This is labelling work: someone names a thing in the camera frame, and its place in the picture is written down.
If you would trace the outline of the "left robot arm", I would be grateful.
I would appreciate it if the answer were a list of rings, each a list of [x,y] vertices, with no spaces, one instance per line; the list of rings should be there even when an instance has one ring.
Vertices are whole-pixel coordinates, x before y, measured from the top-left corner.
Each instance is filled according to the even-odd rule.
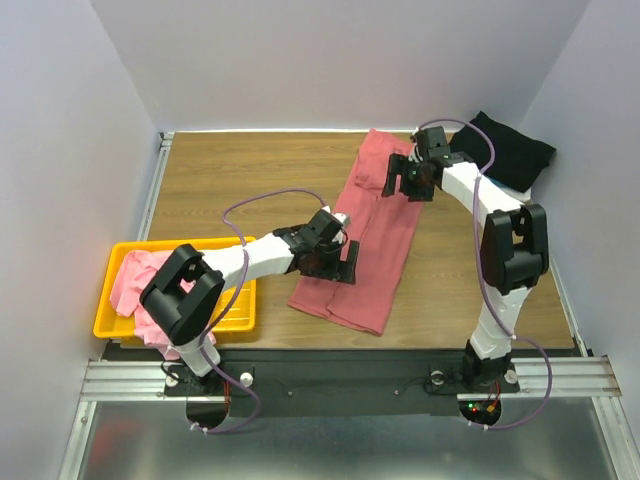
[[[187,243],[170,253],[139,302],[189,368],[191,386],[210,394],[222,384],[220,355],[205,333],[222,293],[295,271],[355,283],[359,243],[346,238],[349,223],[347,214],[324,207],[305,224],[276,229],[246,245],[198,250]]]

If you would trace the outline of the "red t shirt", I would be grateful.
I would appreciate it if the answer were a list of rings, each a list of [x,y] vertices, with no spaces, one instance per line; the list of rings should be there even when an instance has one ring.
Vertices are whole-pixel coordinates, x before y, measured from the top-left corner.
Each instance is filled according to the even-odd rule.
[[[359,243],[353,285],[302,276],[288,305],[304,313],[377,336],[389,320],[423,205],[400,193],[384,197],[389,156],[412,145],[370,130],[339,195],[335,210],[347,213],[348,238]]]

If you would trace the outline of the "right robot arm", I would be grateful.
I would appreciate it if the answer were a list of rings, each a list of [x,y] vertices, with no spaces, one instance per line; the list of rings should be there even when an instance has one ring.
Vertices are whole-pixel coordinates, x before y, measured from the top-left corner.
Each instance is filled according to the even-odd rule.
[[[465,347],[461,383],[482,390],[515,375],[512,344],[525,300],[549,269],[547,217],[495,185],[468,155],[451,150],[443,127],[422,126],[407,155],[389,157],[382,191],[410,201],[430,201],[436,190],[472,215],[474,253],[483,299],[477,326]]]

